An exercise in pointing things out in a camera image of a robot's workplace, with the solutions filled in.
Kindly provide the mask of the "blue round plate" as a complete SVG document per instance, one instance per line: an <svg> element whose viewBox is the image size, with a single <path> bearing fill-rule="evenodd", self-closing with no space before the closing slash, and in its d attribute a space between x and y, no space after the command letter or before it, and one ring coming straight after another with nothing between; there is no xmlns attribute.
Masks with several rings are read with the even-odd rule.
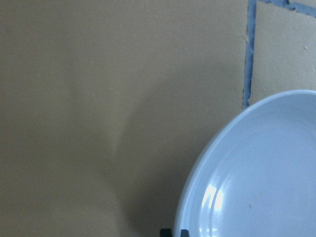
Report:
<svg viewBox="0 0 316 237"><path fill-rule="evenodd" d="M316 93L245 109L205 147L178 205L176 237L316 234Z"/></svg>

